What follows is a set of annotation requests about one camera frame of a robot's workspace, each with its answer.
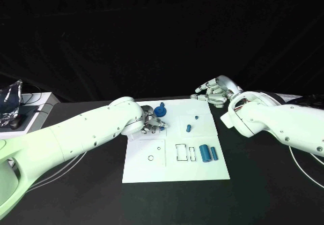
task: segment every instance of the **black background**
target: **black background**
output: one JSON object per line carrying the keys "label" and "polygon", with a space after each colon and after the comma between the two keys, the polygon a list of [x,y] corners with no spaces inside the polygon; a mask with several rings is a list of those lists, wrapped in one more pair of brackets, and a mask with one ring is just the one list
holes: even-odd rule
{"label": "black background", "polygon": [[[43,126],[108,104],[58,104]],[[304,225],[321,221],[324,190],[300,171],[288,146],[265,131],[244,137],[219,118],[226,108],[209,106],[231,180],[123,184],[127,137],[120,135],[87,153],[64,177],[26,194],[0,224]],[[323,165],[308,153],[294,150],[294,154],[324,184]]]}
{"label": "black background", "polygon": [[0,78],[64,101],[245,90],[323,93],[323,7],[292,0],[4,0]]}

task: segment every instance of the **small blue piece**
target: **small blue piece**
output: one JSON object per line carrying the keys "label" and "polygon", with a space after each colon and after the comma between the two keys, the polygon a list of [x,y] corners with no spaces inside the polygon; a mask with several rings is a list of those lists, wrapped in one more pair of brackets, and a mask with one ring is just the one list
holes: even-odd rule
{"label": "small blue piece", "polygon": [[157,117],[163,117],[167,114],[167,109],[164,108],[164,103],[160,103],[160,106],[154,108],[154,113]]}
{"label": "small blue piece", "polygon": [[209,149],[208,149],[208,145],[206,144],[200,145],[199,149],[200,149],[203,162],[205,163],[210,162],[212,161],[212,156],[210,156],[210,152],[209,152]]}
{"label": "small blue piece", "polygon": [[218,160],[218,154],[216,154],[216,149],[215,149],[215,147],[212,147],[210,150],[212,150],[213,158],[215,158],[215,160]]}
{"label": "small blue piece", "polygon": [[189,124],[187,125],[187,132],[190,132],[190,130],[192,130],[192,125]]}

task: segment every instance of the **white robotic arm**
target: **white robotic arm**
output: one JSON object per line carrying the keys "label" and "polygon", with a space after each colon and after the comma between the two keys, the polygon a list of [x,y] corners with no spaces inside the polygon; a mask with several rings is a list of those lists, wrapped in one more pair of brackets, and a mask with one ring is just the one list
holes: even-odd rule
{"label": "white robotic arm", "polygon": [[[6,216],[42,174],[71,158],[102,145],[118,134],[167,127],[150,106],[131,97],[72,117],[17,138],[0,140],[0,219]],[[7,163],[16,162],[17,176]]]}
{"label": "white robotic arm", "polygon": [[210,87],[209,83],[196,89],[196,92],[208,89],[208,94],[192,95],[192,99],[209,101],[216,107],[231,100],[228,113],[220,117],[228,128],[235,127],[246,137],[265,130],[282,144],[324,156],[324,110],[281,105],[268,94],[244,92],[223,75],[212,80]]}

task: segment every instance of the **aluminum foil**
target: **aluminum foil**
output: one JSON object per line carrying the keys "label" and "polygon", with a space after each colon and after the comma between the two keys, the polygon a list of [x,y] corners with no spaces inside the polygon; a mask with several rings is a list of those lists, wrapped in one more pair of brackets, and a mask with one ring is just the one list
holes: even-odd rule
{"label": "aluminum foil", "polygon": [[17,117],[20,102],[22,80],[0,90],[0,127]]}

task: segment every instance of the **black table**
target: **black table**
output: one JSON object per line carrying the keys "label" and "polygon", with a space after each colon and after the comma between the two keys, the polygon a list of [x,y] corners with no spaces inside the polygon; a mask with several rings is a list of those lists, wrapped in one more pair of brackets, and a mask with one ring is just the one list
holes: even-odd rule
{"label": "black table", "polygon": [[[108,104],[110,101],[61,103],[43,126]],[[231,180],[123,184],[127,137],[120,135],[87,153],[61,179],[26,194],[0,224],[272,225],[321,222],[324,189],[300,171],[288,147],[268,132],[244,137],[222,123],[219,117],[226,108],[216,109],[210,105],[210,109]],[[308,174],[324,184],[323,165],[308,153],[298,150],[294,153]]]}

